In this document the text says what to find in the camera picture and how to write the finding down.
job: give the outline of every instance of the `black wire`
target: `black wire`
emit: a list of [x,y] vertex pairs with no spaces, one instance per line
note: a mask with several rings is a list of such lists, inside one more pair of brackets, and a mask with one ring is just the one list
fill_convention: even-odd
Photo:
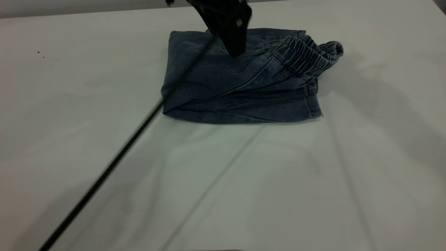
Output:
[[39,251],[48,251],[50,248],[56,243],[59,237],[65,232],[68,226],[72,223],[72,221],[79,215],[82,209],[87,205],[87,203],[91,200],[91,198],[96,194],[102,184],[107,180],[110,174],[114,171],[116,166],[121,162],[122,158],[126,156],[127,152],[133,147],[133,145],[137,142],[139,137],[143,134],[146,128],[150,125],[153,119],[156,117],[158,112],[161,110],[164,102],[169,99],[173,93],[178,89],[178,86],[184,79],[187,77],[189,72],[197,65],[197,63],[203,58],[203,55],[207,52],[207,50],[211,47],[211,45],[215,42],[217,36],[212,36],[212,39],[209,40],[205,46],[201,49],[201,51],[192,59],[189,65],[179,74],[177,81],[174,82],[172,89],[158,101],[156,107],[151,111],[151,113],[146,117],[144,122],[139,126],[139,128],[133,133],[131,138],[127,141],[124,147],[118,152],[112,162],[108,165],[108,167],[103,171],[101,176],[95,181],[95,183],[90,187],[87,193],[82,197],[82,199],[77,203],[77,205],[72,209],[72,211],[65,217],[65,219],[59,224],[56,230],[50,235],[50,237],[45,241]]

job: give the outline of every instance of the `folded jeans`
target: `folded jeans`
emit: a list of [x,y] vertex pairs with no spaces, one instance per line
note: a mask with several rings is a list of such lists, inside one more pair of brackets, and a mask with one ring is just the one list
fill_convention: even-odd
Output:
[[[211,36],[208,31],[171,33],[163,97]],[[342,55],[340,43],[317,46],[302,30],[249,29],[246,52],[235,59],[217,40],[165,100],[163,113],[211,124],[297,122],[319,117],[317,77]]]

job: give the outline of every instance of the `seam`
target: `seam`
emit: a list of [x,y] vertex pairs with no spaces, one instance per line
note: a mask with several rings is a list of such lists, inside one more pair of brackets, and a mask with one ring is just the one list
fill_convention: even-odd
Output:
[[273,61],[273,59],[274,58],[271,58],[270,59],[270,61],[254,76],[254,77],[252,77],[248,82],[246,82],[246,83],[244,83],[244,84],[242,84],[242,85],[240,85],[239,87],[236,87],[236,88],[234,88],[234,89],[231,89],[231,90],[229,90],[229,91],[227,91],[227,92],[225,92],[225,93],[222,93],[222,94],[220,94],[220,95],[218,95],[218,96],[215,96],[215,97],[213,97],[213,99],[214,98],[218,98],[218,97],[221,97],[221,96],[224,96],[224,95],[227,95],[227,94],[229,94],[229,93],[231,93],[231,92],[235,92],[235,91],[237,91],[237,90],[239,90],[239,89],[241,89],[241,88],[243,88],[243,87],[245,87],[245,86],[247,86],[247,85],[249,85],[252,81],[254,81],[265,69],[266,69],[266,67],[268,67],[269,66],[269,64],[271,64],[271,62]]

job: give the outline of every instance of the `wrinkled fabric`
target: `wrinkled fabric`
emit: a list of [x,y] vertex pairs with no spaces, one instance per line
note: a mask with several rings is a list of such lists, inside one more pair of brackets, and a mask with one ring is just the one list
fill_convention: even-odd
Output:
[[[163,97],[211,39],[210,32],[170,34]],[[233,59],[221,40],[165,100],[167,116],[200,123],[298,122],[321,116],[317,77],[343,55],[342,45],[316,45],[303,30],[249,29],[246,52]]]

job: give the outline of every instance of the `table surface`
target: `table surface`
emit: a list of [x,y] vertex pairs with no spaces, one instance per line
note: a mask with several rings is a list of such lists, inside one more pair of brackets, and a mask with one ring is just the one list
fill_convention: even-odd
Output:
[[[53,250],[446,249],[446,16],[430,0],[254,3],[345,55],[324,117],[160,115]],[[0,250],[36,250],[160,97],[190,7],[0,20]]]

